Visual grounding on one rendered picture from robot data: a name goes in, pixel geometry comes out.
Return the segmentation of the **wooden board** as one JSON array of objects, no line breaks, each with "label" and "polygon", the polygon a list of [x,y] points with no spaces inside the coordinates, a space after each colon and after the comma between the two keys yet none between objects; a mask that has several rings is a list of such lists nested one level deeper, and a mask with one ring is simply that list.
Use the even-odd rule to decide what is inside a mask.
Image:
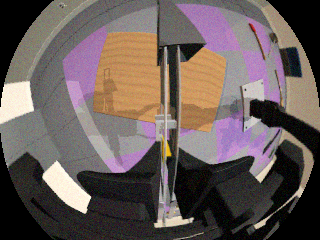
[{"label": "wooden board", "polygon": [[[93,111],[155,123],[160,115],[156,35],[108,33],[96,73]],[[211,132],[225,75],[224,57],[201,48],[181,64],[181,128]]]}]

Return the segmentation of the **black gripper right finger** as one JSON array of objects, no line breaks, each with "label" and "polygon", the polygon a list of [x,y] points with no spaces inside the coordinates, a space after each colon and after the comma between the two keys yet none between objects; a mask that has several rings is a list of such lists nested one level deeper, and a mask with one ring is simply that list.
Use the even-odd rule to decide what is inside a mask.
[{"label": "black gripper right finger", "polygon": [[249,171],[253,160],[255,157],[249,155],[228,163],[224,161],[224,163],[207,164],[179,148],[173,192],[176,203],[179,204],[181,220],[192,219],[192,212],[196,211],[201,201],[208,195],[209,189],[239,176],[247,169]]}]

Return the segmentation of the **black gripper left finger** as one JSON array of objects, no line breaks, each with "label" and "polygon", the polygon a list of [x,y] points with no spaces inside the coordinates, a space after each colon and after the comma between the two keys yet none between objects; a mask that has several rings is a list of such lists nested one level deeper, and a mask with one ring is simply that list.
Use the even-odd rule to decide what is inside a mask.
[{"label": "black gripper left finger", "polygon": [[77,180],[89,196],[145,204],[151,219],[157,223],[161,176],[160,141],[155,141],[139,163],[127,172],[81,171]]}]

